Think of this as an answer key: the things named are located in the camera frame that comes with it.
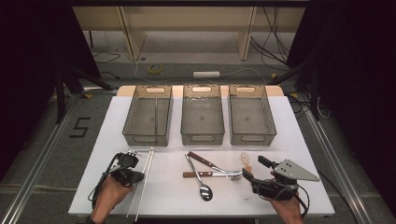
spoon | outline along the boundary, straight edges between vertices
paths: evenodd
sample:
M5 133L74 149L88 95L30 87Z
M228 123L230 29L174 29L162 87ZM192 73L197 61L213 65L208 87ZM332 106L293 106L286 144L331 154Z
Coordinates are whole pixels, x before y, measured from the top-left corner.
M195 170L194 165L192 164L191 159L190 159L190 157L188 155L186 155L186 159L189 162L192 170L197 175L199 182L201 183L201 187L199 188L199 191L201 193L202 199L204 199L204 201L207 201L207 202L210 201L213 198L212 190L210 189L210 187L208 187L207 185L205 185L202 182L201 177L198 175L198 172Z

transparent storage bin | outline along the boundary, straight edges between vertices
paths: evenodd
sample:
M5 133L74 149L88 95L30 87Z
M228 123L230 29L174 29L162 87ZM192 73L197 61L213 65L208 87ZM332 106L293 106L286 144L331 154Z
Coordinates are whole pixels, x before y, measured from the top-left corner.
M276 127L264 85L230 85L231 144L270 146Z
M172 86L136 86L122 134L129 146L166 147Z
M184 85L181 119L183 145L221 145L224 120L220 85Z

human hand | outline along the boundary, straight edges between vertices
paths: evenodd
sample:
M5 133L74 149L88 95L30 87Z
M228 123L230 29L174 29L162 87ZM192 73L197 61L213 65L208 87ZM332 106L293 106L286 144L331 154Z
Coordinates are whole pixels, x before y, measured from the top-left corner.
M91 213L94 223L104 223L111 210L122 202L125 196L134 190L134 187L124 187L113 176L109 175L100 188L96 204Z
M303 223L303 218L301 216L301 210L300 210L300 203L295 197L292 197L288 201L277 201L269 198L267 198L267 200L271 203L271 205L274 207L277 214L285 224Z

white table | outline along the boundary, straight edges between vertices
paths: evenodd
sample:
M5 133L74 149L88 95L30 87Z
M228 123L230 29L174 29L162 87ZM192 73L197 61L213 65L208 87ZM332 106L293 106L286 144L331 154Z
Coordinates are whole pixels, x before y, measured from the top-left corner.
M87 216L91 213L91 202L87 200L101 173L107 168L111 159L118 152L128 148L122 135L132 97L113 97L99 132L87 168L78 186L69 214ZM155 149L150 167L144 197L141 202L140 217L262 217L276 214L272 205L252 192L250 183L242 178L231 181L225 177L204 177L203 181L212 188L214 196L209 202L201 199L199 182L196 178L183 178L182 172L191 171L185 154L190 150L215 163L224 170L241 170L242 152L250 157L250 165L256 178L272 178L270 169L257 162L263 155L271 161L281 162L291 159L314 175L318 175L315 164L309 154L303 135L285 96L270 96L269 103L276 124L277 135L269 147L237 147L230 144L228 98L222 96L225 134L223 144L215 147L183 146L181 143L180 124L182 98L174 95L173 112L168 147ZM140 162L135 167L142 171L148 153L142 153ZM191 159L199 171L213 171L204 164ZM322 182L299 181L310 197L309 216L330 216L334 214L332 204ZM142 188L130 193L123 202L111 212L113 215L128 213L134 197L131 216L136 213L137 199ZM307 203L302 190L300 197Z

knife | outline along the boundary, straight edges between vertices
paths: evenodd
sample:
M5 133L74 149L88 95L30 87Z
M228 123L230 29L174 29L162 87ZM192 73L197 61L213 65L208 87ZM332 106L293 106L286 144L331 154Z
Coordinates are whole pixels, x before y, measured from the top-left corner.
M241 175L242 171L225 171L225 172L198 172L199 176L235 176ZM196 177L195 172L184 172L183 177Z

